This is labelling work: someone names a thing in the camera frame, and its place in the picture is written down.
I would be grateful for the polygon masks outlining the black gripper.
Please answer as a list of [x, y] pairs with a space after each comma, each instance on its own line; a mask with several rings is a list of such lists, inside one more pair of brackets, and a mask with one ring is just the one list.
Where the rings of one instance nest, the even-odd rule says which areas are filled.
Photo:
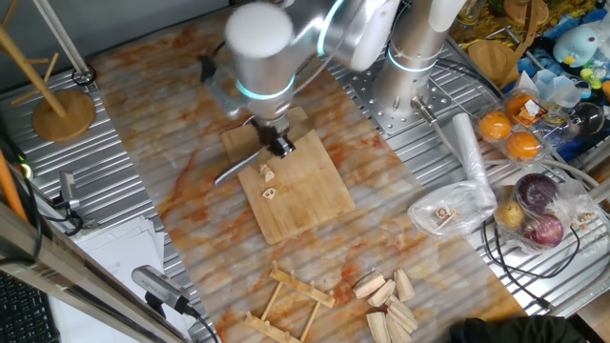
[[272, 155], [284, 158], [295, 150], [294, 143], [287, 136], [290, 129], [290, 121], [287, 116], [278, 116], [275, 119], [255, 116], [252, 125], [257, 131], [260, 143], [268, 146], [267, 150]]

